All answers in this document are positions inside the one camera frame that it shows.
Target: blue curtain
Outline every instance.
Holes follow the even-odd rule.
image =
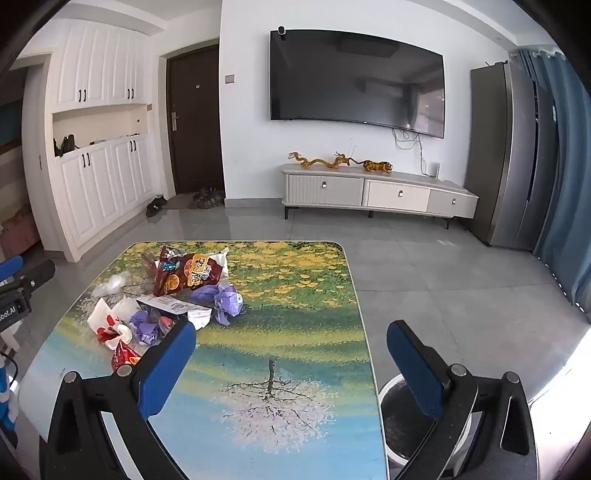
[[[591,280],[591,99],[560,53],[520,50],[526,72],[554,97],[558,168],[546,222],[534,253],[572,303],[585,305]]]

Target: chip bag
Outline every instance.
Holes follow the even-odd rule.
[[[213,255],[176,253],[168,247],[162,248],[154,279],[153,295],[171,295],[184,288],[194,290],[219,282],[225,269],[227,250]]]

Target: golden figurine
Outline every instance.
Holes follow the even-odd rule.
[[[301,166],[303,168],[310,168],[315,163],[322,163],[327,168],[336,169],[339,168],[339,165],[347,165],[350,166],[350,162],[354,162],[357,165],[363,165],[363,169],[365,171],[380,171],[383,173],[390,173],[392,171],[392,164],[383,161],[383,162],[373,162],[371,160],[363,160],[357,161],[352,157],[345,157],[345,154],[336,152],[335,160],[332,163],[327,162],[326,160],[322,160],[321,158],[315,158],[314,160],[308,160],[305,157],[302,157],[298,152],[291,152],[287,158],[291,159],[294,158],[296,161],[301,162]]]

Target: black tv screen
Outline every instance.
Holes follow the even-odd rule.
[[[386,38],[271,31],[271,120],[341,120],[443,138],[443,57]]]

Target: gray tile floor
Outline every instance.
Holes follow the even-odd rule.
[[[331,240],[349,261],[378,387],[398,374],[385,343],[388,324],[404,319],[448,362],[475,375],[521,376],[529,398],[559,371],[589,328],[551,274],[526,252],[488,248],[458,223],[364,212],[300,209],[284,220],[266,208],[164,210],[138,216],[77,264],[56,262],[36,292],[33,313],[15,335],[21,371],[85,287],[136,241]]]

